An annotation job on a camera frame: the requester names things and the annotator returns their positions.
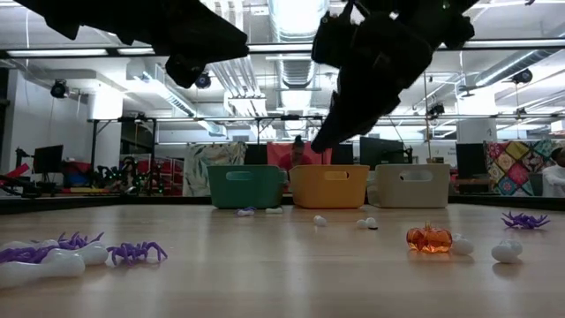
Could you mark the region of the black overhead frame beam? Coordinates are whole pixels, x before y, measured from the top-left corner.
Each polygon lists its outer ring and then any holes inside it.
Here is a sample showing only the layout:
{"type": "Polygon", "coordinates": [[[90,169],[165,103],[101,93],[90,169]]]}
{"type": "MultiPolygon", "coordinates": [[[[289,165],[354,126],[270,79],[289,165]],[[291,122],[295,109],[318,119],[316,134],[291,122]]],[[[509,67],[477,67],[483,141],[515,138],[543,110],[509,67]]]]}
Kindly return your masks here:
{"type": "MultiPolygon", "coordinates": [[[[250,54],[305,54],[310,53],[311,42],[249,44],[250,54]]],[[[519,50],[565,49],[565,37],[538,39],[487,39],[466,42],[460,50],[519,50]]],[[[32,48],[0,49],[0,59],[35,58],[93,58],[93,57],[165,57],[148,46],[141,47],[91,47],[91,48],[32,48]]]]}

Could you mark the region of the colourful patchwork quilt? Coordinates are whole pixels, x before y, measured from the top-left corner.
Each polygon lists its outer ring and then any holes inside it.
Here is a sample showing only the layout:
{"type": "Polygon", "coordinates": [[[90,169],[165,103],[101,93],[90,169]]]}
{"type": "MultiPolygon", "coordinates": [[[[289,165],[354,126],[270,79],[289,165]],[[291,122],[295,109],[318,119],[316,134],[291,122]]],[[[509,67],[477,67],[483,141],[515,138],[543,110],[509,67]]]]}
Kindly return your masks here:
{"type": "Polygon", "coordinates": [[[494,193],[501,196],[542,195],[542,170],[554,165],[551,154],[565,142],[511,140],[483,143],[486,170],[494,193]]]}

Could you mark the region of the silver slanted air duct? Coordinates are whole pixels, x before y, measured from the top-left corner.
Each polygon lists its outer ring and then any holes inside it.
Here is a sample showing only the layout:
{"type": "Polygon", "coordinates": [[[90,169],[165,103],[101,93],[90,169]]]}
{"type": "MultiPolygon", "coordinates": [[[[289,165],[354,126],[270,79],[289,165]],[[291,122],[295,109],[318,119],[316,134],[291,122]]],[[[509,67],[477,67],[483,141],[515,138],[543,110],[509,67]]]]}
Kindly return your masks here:
{"type": "Polygon", "coordinates": [[[527,69],[541,60],[558,53],[559,51],[561,51],[561,49],[534,49],[529,51],[518,51],[478,74],[474,79],[474,83],[477,87],[491,86],[496,82],[509,78],[527,69]]]}

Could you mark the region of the orange plastic bin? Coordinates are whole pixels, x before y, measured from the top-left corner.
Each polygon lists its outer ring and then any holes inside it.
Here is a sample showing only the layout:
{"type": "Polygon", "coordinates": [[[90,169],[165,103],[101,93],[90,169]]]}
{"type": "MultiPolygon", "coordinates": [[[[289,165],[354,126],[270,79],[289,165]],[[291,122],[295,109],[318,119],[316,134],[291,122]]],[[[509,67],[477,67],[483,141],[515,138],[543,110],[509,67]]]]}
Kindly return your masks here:
{"type": "Polygon", "coordinates": [[[367,165],[300,165],[289,171],[295,205],[313,209],[360,208],[365,202],[367,165]]]}

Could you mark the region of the orange translucent plastic pumpkin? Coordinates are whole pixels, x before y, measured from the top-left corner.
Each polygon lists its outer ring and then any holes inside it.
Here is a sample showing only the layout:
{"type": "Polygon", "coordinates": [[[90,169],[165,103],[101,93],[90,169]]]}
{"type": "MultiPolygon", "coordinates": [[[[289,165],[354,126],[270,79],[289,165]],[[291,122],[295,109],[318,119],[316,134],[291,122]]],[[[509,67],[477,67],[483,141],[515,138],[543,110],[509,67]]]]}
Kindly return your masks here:
{"type": "Polygon", "coordinates": [[[449,230],[433,227],[430,222],[426,222],[423,227],[409,229],[406,242],[411,250],[437,254],[447,253],[452,247],[453,238],[449,230]]]}

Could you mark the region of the teal plastic bin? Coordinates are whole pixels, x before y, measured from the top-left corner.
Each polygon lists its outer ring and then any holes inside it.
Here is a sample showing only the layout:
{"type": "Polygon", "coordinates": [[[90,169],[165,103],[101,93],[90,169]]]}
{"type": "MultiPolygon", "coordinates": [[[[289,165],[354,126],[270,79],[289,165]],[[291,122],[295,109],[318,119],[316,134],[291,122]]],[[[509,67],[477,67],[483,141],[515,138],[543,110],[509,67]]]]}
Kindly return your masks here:
{"type": "Polygon", "coordinates": [[[209,189],[216,208],[276,208],[286,173],[275,165],[208,166],[209,189]]]}

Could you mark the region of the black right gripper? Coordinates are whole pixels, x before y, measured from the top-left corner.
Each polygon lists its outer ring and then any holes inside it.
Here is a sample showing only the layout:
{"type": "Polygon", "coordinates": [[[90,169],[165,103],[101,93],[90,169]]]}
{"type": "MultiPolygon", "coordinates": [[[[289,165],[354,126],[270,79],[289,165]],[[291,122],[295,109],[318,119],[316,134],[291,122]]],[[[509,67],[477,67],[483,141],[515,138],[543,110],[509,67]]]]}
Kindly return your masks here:
{"type": "Polygon", "coordinates": [[[313,40],[312,60],[339,70],[329,112],[311,143],[327,150],[355,135],[367,134],[383,117],[349,113],[388,113],[398,95],[431,63],[433,14],[430,11],[372,11],[359,23],[350,14],[326,13],[313,40]]]}

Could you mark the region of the black computer monitor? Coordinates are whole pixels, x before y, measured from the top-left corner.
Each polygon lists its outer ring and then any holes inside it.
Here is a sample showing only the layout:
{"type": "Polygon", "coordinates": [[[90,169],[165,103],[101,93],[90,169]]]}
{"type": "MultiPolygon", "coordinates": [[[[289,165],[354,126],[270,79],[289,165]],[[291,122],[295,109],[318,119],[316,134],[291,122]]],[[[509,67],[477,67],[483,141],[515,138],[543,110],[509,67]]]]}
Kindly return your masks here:
{"type": "Polygon", "coordinates": [[[63,145],[37,148],[34,151],[34,172],[36,174],[58,173],[63,158],[63,145]]]}
{"type": "Polygon", "coordinates": [[[457,143],[456,166],[460,178],[474,178],[487,174],[484,145],[457,143]]]}
{"type": "Polygon", "coordinates": [[[412,164],[412,148],[405,148],[398,140],[361,137],[359,140],[359,162],[375,170],[381,164],[412,164]]]}
{"type": "Polygon", "coordinates": [[[345,165],[353,164],[353,145],[352,144],[338,144],[332,148],[331,164],[332,165],[345,165]]]}
{"type": "Polygon", "coordinates": [[[244,165],[268,164],[266,144],[247,144],[244,165]]]}

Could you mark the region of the silver round air duct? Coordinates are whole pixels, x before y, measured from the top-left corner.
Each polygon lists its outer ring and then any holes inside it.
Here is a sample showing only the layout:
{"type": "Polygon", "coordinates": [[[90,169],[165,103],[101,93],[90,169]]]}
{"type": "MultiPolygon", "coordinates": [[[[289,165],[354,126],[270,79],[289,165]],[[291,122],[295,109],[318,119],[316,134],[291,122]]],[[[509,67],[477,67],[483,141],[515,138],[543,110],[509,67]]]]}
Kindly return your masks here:
{"type": "MultiPolygon", "coordinates": [[[[281,43],[312,42],[330,0],[267,0],[273,40],[281,43]]],[[[276,62],[287,88],[308,87],[317,70],[311,59],[276,62]]]]}

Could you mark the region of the light grey plastic bin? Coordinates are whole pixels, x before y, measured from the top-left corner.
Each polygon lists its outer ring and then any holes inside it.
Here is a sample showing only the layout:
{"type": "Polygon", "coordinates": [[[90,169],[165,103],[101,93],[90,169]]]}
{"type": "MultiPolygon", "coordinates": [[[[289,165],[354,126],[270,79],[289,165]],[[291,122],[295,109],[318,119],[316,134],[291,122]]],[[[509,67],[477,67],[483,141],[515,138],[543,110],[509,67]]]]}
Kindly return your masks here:
{"type": "Polygon", "coordinates": [[[445,163],[382,164],[367,180],[367,199],[379,208],[445,208],[450,166],[445,163]]]}

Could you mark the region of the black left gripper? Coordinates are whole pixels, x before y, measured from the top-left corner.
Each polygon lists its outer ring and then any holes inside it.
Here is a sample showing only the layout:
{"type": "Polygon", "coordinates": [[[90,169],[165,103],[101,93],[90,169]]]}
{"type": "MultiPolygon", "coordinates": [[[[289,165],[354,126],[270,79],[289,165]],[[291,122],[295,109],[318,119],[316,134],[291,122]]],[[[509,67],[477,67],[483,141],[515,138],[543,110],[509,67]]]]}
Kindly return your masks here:
{"type": "Polygon", "coordinates": [[[206,64],[249,53],[247,34],[237,22],[233,2],[145,0],[145,13],[149,19],[146,40],[155,53],[169,55],[165,69],[180,87],[192,86],[206,64]],[[203,9],[206,28],[222,39],[200,40],[198,19],[203,9]]]}

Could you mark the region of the white green patterned cloth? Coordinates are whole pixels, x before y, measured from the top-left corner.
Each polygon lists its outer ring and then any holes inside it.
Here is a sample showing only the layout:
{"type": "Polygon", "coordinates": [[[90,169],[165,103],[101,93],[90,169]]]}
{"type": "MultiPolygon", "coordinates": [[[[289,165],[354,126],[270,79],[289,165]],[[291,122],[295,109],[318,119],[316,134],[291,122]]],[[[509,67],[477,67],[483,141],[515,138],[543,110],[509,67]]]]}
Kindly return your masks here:
{"type": "Polygon", "coordinates": [[[183,196],[210,194],[209,166],[243,165],[247,145],[244,142],[189,144],[185,150],[183,196]]]}

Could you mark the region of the black background rig frame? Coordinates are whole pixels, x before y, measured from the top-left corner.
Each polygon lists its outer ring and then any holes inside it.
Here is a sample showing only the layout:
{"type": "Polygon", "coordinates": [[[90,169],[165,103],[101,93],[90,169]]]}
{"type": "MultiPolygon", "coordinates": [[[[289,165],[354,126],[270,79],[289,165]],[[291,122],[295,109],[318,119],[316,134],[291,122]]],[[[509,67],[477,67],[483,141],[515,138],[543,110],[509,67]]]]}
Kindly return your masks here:
{"type": "MultiPolygon", "coordinates": [[[[303,133],[310,139],[317,135],[325,116],[311,115],[281,115],[266,117],[118,117],[116,119],[93,119],[95,131],[99,133],[103,127],[110,123],[132,122],[139,125],[148,124],[153,133],[153,144],[166,145],[168,142],[161,136],[161,130],[166,125],[172,124],[195,124],[207,131],[212,144],[231,143],[236,141],[236,135],[230,129],[247,129],[248,136],[244,141],[257,144],[282,141],[276,134],[275,128],[288,123],[297,123],[295,128],[289,128],[288,133],[303,133]]],[[[549,124],[563,120],[565,122],[565,110],[555,113],[533,113],[533,114],[491,114],[491,115],[457,115],[447,114],[431,120],[430,141],[445,139],[454,134],[460,143],[480,143],[485,141],[503,140],[526,140],[535,134],[541,124],[549,124]]],[[[376,125],[367,133],[355,135],[346,141],[354,140],[359,136],[378,134],[385,135],[384,129],[388,127],[395,131],[393,137],[397,140],[416,142],[425,141],[425,116],[424,115],[387,115],[381,117],[376,125]],[[407,137],[400,130],[408,128],[409,133],[419,133],[418,138],[407,137]]],[[[565,139],[565,123],[561,129],[565,139]]]]}

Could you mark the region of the person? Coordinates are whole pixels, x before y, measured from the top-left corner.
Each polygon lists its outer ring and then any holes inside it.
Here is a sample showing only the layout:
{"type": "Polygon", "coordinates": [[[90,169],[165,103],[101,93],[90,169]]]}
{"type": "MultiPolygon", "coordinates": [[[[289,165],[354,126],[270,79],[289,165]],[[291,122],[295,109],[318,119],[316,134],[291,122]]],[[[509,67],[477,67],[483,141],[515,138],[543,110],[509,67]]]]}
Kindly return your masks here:
{"type": "Polygon", "coordinates": [[[280,158],[278,167],[282,170],[291,170],[296,166],[312,163],[313,160],[305,154],[305,143],[302,141],[301,136],[298,135],[292,143],[291,151],[280,158]]]}
{"type": "Polygon", "coordinates": [[[556,148],[551,158],[554,165],[542,170],[542,195],[565,198],[565,148],[556,148]]]}
{"type": "Polygon", "coordinates": [[[142,185],[138,162],[133,156],[124,158],[119,171],[119,189],[123,194],[138,194],[142,185]]]}

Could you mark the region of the red hanging cloth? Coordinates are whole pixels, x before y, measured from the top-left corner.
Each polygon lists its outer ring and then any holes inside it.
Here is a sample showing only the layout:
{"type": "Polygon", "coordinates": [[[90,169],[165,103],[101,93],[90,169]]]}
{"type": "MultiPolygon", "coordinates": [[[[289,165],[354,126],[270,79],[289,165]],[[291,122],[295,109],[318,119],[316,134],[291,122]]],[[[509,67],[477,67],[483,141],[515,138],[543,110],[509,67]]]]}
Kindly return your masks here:
{"type": "MultiPolygon", "coordinates": [[[[292,143],[274,143],[267,144],[267,163],[271,165],[281,166],[288,162],[288,158],[292,155],[292,143]]],[[[302,164],[331,164],[332,150],[325,150],[322,154],[317,154],[311,149],[311,142],[306,141],[304,144],[304,153],[302,164]]]]}

